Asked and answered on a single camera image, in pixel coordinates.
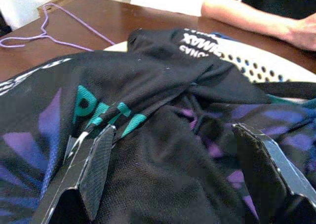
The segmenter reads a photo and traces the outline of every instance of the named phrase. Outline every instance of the forearm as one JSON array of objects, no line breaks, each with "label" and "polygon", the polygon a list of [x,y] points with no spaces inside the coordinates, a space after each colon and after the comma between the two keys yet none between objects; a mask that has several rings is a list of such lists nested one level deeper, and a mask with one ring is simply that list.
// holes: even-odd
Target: forearm
[{"label": "forearm", "polygon": [[290,40],[296,23],[294,19],[265,13],[237,0],[209,0],[202,5],[201,13],[202,16],[285,41]]}]

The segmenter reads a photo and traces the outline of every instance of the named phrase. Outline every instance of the wooden table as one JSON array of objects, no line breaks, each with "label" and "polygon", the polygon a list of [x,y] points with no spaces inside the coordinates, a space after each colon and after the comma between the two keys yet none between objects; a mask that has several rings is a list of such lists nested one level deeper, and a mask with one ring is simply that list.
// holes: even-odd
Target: wooden table
[{"label": "wooden table", "polygon": [[[302,51],[282,41],[243,31],[215,20],[110,0],[75,0],[66,5],[65,8],[115,43],[126,41],[128,35],[139,28],[151,30],[190,28],[203,32],[216,31],[243,43],[275,53],[316,73],[316,53]],[[38,19],[5,37],[38,35],[41,33],[42,22],[42,18]],[[60,10],[49,15],[49,25],[46,29],[56,39],[91,49],[104,49],[110,46],[109,43],[88,31]],[[0,48],[0,81],[54,57],[81,51],[55,44],[49,39],[28,42],[23,48]]]}]

